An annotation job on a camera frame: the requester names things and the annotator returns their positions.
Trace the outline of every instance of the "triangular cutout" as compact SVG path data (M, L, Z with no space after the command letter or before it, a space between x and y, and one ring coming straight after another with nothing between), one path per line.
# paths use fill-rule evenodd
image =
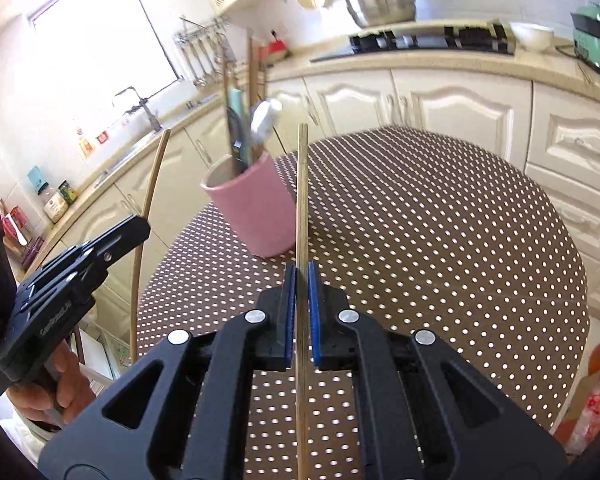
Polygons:
M442 363L441 368L468 428L478 428L500 415L498 407L455 366Z
M162 363L151 363L102 410L102 415L125 428L136 430L161 372Z

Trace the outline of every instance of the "gas stove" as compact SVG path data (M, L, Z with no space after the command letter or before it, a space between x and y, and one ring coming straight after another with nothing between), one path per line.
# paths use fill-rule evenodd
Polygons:
M512 56L515 37L500 22L407 22L368 28L349 37L349 46L311 62L401 50L472 50Z

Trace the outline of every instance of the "pink cup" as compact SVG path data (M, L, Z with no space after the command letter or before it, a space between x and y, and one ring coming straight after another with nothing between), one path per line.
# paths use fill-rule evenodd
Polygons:
M269 153L239 176L227 155L209 169L200 187L251 254L270 258L296 243L296 204Z

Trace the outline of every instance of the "round table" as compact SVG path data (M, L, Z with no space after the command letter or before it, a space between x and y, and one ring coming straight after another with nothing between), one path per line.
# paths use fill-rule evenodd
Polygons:
M276 161L290 190L296 154ZM533 181L472 144L389 126L309 148L310 257L387 330L430 328L549 428L589 329L580 255ZM282 282L288 251L253 256L209 205L142 297L138 348L219 329ZM361 478L350 374L310 383L312 478ZM245 471L296 476L293 371L253 380Z

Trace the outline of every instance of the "metal rivet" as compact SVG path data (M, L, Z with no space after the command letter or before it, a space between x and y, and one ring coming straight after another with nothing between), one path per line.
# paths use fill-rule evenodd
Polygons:
M416 332L416 341L421 345L433 345L436 335L431 330L420 330Z
M338 314L338 319L343 323L355 323L360 319L360 314L355 310L343 310Z
M267 315L261 310L250 310L244 315L249 323L260 323L267 318Z
M172 345L181 345L189 340L189 332L186 330L174 330L167 336L167 339Z

